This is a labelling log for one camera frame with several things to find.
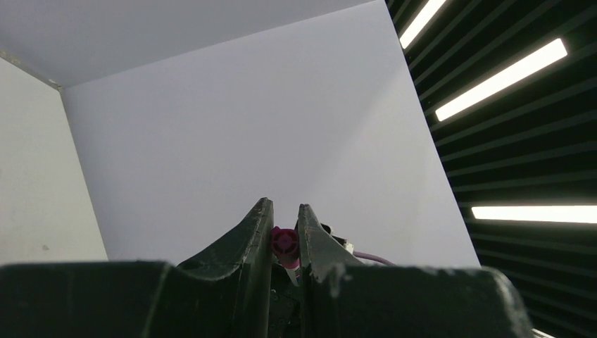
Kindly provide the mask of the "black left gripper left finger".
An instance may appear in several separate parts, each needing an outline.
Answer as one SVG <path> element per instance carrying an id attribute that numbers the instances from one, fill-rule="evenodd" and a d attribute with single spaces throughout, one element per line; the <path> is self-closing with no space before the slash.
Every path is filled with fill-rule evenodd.
<path id="1" fill-rule="evenodd" d="M 2 337 L 265 337 L 273 203 L 179 265 L 165 261 L 1 267 Z"/>

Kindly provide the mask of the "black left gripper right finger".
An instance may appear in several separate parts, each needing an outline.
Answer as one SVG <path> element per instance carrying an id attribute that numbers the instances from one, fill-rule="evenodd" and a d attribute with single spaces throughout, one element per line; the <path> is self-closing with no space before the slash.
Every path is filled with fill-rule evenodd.
<path id="1" fill-rule="evenodd" d="M 493 268 L 367 265 L 322 227 L 297 219 L 303 337 L 532 337 L 512 282 Z"/>

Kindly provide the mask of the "white marker pen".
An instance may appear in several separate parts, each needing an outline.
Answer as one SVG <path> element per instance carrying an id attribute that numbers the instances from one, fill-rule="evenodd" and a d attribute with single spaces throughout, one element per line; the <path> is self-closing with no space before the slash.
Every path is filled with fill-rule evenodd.
<path id="1" fill-rule="evenodd" d="M 294 286 L 298 287 L 300 285 L 300 281 L 301 281 L 300 267 L 296 266 L 295 268 L 286 268 L 285 270 L 287 272 L 287 275 L 289 276 L 291 283 Z"/>

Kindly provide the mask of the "magenta marker cap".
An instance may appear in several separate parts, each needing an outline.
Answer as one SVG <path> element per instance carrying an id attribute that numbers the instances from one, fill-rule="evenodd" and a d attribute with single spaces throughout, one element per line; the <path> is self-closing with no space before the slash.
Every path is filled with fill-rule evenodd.
<path id="1" fill-rule="evenodd" d="M 299 236 L 295 230 L 274 227 L 270 233 L 270 245 L 281 266 L 290 270 L 299 267 Z"/>

